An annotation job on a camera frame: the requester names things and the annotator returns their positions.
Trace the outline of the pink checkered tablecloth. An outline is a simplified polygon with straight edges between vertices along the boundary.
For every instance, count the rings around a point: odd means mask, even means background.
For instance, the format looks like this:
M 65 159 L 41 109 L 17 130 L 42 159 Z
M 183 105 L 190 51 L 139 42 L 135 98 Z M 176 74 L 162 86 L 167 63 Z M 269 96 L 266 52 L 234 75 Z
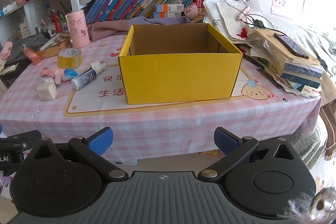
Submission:
M 94 61 L 104 61 L 106 69 L 78 91 L 70 82 L 60 84 L 52 101 L 41 101 L 35 90 L 41 83 L 41 70 L 55 65 L 56 57 L 28 66 L 1 98 L 3 132 L 10 136 L 38 130 L 55 143 L 66 143 L 75 136 L 88 137 L 110 127 L 114 141 L 105 157 L 128 161 L 212 150 L 217 127 L 259 140 L 297 129 L 310 135 L 315 128 L 321 98 L 276 88 L 246 60 L 241 62 L 230 99 L 130 105 L 118 67 L 124 39 L 114 35 L 84 47 L 80 71 Z

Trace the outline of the white spray bottle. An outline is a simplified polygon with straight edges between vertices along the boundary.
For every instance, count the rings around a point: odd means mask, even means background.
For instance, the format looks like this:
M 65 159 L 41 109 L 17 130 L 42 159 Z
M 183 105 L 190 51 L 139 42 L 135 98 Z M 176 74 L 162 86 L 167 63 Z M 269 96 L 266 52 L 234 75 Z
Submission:
M 77 75 L 71 80 L 72 87 L 75 90 L 80 90 L 84 86 L 91 83 L 97 76 L 106 68 L 104 61 L 95 61 L 90 63 L 89 68 Z

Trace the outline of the wooden chess board box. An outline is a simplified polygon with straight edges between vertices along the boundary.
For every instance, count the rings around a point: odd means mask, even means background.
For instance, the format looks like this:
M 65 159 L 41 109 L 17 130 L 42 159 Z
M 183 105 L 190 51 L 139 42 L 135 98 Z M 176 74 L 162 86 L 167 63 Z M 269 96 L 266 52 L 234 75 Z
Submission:
M 71 47 L 70 33 L 63 31 L 53 36 L 38 51 L 37 55 L 41 59 L 57 56 L 61 50 Z

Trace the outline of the upper orange white box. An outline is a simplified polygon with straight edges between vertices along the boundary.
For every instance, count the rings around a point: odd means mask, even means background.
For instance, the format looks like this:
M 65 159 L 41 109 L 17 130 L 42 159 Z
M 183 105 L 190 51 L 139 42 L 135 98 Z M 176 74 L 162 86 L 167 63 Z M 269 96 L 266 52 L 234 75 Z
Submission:
M 184 10 L 183 4 L 157 4 L 155 5 L 155 12 L 182 12 Z

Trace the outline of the stack of books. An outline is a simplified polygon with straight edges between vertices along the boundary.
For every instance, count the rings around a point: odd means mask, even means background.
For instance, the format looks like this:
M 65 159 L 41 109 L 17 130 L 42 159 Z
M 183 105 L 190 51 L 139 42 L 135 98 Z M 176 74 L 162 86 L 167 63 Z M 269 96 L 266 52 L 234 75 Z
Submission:
M 306 97 L 316 96 L 322 90 L 324 69 L 321 63 L 307 51 L 308 59 L 293 55 L 274 33 L 282 34 L 276 30 L 252 28 L 248 33 L 251 57 L 261 60 L 266 71 L 286 91 Z

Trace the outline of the pink pump bottle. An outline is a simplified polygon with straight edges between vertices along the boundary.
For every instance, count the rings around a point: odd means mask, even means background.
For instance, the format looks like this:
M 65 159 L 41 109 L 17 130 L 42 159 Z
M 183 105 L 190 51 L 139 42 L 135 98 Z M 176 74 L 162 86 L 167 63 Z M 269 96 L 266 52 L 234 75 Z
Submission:
M 26 47 L 25 44 L 22 45 L 22 52 L 34 65 L 37 65 L 41 61 L 41 57 L 37 55 L 32 49 Z

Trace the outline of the orange white box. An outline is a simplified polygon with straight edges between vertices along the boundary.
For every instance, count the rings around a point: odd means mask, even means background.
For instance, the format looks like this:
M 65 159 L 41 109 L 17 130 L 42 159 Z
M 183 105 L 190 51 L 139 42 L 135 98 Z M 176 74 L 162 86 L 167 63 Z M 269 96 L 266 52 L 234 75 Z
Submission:
M 155 5 L 155 12 L 182 12 L 184 10 L 183 4 L 157 4 Z
M 153 12 L 153 18 L 179 18 L 181 12 Z

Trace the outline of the white paper bags stack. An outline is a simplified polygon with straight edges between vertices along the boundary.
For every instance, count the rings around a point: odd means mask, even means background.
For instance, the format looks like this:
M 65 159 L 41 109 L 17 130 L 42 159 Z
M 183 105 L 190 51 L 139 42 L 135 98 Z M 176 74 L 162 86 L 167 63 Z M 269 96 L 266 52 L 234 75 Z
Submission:
M 203 21 L 235 44 L 249 41 L 243 32 L 250 33 L 256 27 L 255 20 L 261 21 L 265 27 L 271 26 L 263 16 L 258 1 L 204 0 L 203 5 L 206 11 Z

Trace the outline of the lower orange white box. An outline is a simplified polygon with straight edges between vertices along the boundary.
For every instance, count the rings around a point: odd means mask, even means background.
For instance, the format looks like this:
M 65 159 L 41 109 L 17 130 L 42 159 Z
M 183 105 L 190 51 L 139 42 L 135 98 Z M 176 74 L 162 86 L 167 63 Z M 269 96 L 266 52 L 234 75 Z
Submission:
M 153 12 L 153 18 L 179 18 L 181 12 Z

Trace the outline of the pink plush toy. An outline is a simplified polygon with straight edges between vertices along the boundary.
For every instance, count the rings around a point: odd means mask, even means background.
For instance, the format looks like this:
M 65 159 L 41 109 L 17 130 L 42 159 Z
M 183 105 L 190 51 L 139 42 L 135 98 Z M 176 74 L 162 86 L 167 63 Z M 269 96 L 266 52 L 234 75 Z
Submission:
M 40 77 L 53 79 L 55 85 L 60 85 L 62 82 L 66 81 L 64 69 L 61 69 L 59 67 L 54 67 L 52 69 L 43 68 L 40 72 Z

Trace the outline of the pink pig plush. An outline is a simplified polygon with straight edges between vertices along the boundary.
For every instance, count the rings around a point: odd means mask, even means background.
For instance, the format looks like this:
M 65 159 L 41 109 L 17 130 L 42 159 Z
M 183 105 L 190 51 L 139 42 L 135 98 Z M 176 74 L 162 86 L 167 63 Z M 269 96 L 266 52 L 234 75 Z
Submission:
M 194 20 L 198 16 L 198 7 L 195 3 L 192 3 L 185 7 L 183 12 L 190 20 Z

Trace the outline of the white sponge block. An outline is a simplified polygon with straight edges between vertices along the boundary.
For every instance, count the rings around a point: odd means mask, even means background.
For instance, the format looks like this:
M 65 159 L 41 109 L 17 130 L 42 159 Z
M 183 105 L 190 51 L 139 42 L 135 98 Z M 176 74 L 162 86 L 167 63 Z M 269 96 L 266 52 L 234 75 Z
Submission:
M 58 94 L 54 83 L 39 84 L 36 93 L 41 101 L 52 101 Z

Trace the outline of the blue object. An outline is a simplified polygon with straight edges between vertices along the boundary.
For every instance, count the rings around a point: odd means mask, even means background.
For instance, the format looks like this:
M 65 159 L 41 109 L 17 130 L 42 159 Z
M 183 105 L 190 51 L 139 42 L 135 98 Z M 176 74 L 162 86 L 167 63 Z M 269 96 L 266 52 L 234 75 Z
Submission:
M 72 80 L 78 76 L 78 73 L 74 69 L 65 69 L 64 70 L 64 81 Z

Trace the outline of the grey garment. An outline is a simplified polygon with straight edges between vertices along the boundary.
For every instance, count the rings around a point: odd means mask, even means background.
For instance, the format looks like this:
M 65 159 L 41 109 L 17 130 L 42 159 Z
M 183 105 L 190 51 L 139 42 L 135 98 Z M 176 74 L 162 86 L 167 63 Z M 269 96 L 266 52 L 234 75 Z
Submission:
M 6 60 L 6 64 L 17 63 L 27 57 L 23 53 L 23 45 L 30 48 L 33 51 L 39 50 L 46 42 L 49 41 L 50 35 L 48 33 L 38 33 L 25 39 L 17 40 L 13 42 L 11 53 Z

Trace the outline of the yellow tape roll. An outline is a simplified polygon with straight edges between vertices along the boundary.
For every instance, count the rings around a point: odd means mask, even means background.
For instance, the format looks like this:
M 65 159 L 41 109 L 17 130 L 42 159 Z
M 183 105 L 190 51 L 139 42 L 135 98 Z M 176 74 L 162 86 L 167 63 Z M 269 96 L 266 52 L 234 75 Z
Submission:
M 58 53 L 58 67 L 61 69 L 75 69 L 80 67 L 81 50 L 76 48 L 63 49 Z

